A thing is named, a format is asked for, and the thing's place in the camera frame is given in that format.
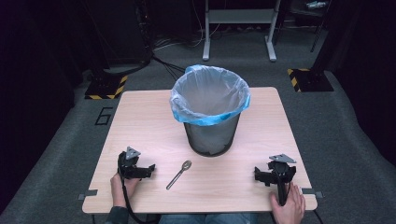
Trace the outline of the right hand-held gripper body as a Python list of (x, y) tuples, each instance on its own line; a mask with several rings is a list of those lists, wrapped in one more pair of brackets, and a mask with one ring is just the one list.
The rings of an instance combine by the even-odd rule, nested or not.
[(293, 179), (296, 173), (296, 167), (289, 166), (289, 162), (295, 163), (295, 160), (285, 154), (270, 156), (269, 159), (271, 161), (268, 163), (268, 169), (271, 173), (267, 185), (277, 185), (279, 204), (283, 206), (286, 204), (289, 193), (286, 185)]

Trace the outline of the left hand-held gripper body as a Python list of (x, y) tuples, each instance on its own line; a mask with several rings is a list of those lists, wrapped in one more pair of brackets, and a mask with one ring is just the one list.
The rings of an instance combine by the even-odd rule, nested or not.
[(140, 152), (132, 147), (127, 147), (118, 157), (118, 173), (122, 178), (139, 178), (136, 166)]

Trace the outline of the metal spoon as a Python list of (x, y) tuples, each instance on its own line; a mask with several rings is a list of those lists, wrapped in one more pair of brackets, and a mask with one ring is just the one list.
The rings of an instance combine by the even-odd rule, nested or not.
[(181, 164), (181, 167), (177, 174), (173, 177), (173, 179), (167, 184), (166, 189), (169, 190), (176, 183), (176, 181), (180, 178), (180, 176), (187, 170), (191, 168), (192, 162), (190, 160), (184, 161)]

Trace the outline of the black mesh trash bin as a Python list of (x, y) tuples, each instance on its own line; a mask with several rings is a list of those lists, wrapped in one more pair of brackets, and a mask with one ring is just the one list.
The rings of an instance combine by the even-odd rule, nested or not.
[(239, 118), (240, 115), (236, 115), (210, 126), (185, 123), (184, 128), (192, 150), (205, 157), (224, 154), (233, 143)]

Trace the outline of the blue plastic bin liner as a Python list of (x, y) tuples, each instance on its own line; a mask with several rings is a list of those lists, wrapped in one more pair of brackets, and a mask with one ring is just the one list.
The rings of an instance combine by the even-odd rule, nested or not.
[(248, 84), (235, 72), (196, 64), (176, 81), (169, 103), (177, 121), (212, 126), (248, 109), (250, 98)]

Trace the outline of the person's left hand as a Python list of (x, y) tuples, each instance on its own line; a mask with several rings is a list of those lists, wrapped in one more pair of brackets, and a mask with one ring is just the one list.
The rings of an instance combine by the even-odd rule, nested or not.
[(127, 197), (129, 200), (131, 200), (134, 194), (134, 189), (139, 182), (139, 179), (133, 178), (125, 179), (124, 183), (121, 183), (120, 175), (115, 173), (110, 179), (113, 205), (126, 208), (126, 200), (124, 198), (123, 188), (126, 188)]

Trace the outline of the person's right hand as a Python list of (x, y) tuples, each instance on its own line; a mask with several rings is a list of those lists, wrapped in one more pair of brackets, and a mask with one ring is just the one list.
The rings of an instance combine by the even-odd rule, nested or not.
[(297, 185), (289, 183), (290, 191), (286, 203), (281, 206), (271, 192), (269, 200), (276, 224), (301, 224), (305, 212), (305, 198)]

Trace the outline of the grey tape strip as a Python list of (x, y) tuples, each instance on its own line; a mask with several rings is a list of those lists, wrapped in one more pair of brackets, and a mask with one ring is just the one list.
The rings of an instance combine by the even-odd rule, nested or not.
[(96, 196), (97, 195), (97, 191), (98, 191), (98, 189), (87, 189), (86, 191), (84, 191), (83, 193), (80, 193), (77, 196), (77, 200), (78, 201), (84, 201), (84, 199), (86, 197)]
[(314, 189), (302, 188), (302, 193), (314, 195), (316, 198), (319, 198), (319, 199), (322, 199), (325, 197), (322, 191), (316, 191)]

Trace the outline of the person's legs in jeans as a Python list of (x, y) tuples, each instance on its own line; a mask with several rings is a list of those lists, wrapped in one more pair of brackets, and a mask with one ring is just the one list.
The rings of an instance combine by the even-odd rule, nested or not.
[(258, 224), (255, 213), (162, 215), (159, 224)]

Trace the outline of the black stand pole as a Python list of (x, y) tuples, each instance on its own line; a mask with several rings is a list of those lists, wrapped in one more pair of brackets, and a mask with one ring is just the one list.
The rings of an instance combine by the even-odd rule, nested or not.
[(332, 4), (332, 16), (329, 18), (328, 34), (322, 44), (311, 70), (317, 76), (322, 73), (334, 55), (349, 21), (350, 4), (353, 0), (336, 0)]

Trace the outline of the dark cabinet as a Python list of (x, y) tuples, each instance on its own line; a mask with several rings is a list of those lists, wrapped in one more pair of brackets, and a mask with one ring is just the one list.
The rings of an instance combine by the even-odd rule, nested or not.
[(105, 57), (104, 71), (132, 74), (150, 63), (152, 22), (148, 0), (83, 0)]

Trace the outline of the white metal stand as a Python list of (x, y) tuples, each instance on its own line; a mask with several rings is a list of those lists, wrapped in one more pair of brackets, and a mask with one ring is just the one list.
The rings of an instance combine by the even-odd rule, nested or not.
[(209, 0), (205, 0), (205, 45), (202, 59), (209, 60), (210, 55), (210, 33), (211, 24), (269, 24), (270, 30), (265, 36), (265, 45), (270, 62), (276, 61), (273, 36), (281, 0), (276, 0), (273, 8), (266, 9), (210, 9)]

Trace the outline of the black yellow striped base plate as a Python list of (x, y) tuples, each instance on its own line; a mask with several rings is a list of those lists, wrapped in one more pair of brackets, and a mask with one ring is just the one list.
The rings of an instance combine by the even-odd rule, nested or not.
[(127, 78), (127, 76), (107, 76), (104, 78), (90, 76), (88, 78), (90, 85), (85, 91), (85, 99), (117, 99), (124, 89)]
[(330, 81), (323, 73), (310, 69), (289, 69), (288, 75), (296, 92), (333, 91)]

